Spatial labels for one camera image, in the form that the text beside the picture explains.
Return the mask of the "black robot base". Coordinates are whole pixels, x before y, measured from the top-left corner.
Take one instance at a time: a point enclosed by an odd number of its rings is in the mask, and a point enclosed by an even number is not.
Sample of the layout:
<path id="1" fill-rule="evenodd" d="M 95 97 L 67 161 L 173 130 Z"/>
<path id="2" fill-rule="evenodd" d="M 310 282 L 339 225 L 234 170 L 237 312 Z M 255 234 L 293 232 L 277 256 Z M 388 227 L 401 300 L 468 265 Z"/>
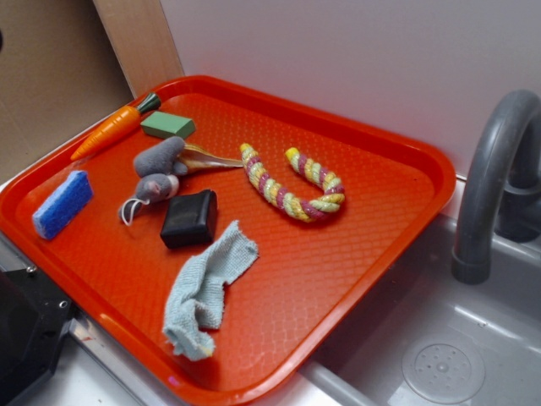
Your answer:
<path id="1" fill-rule="evenodd" d="M 1 273 L 1 404 L 15 405 L 55 374 L 74 303 L 41 269 Z"/>

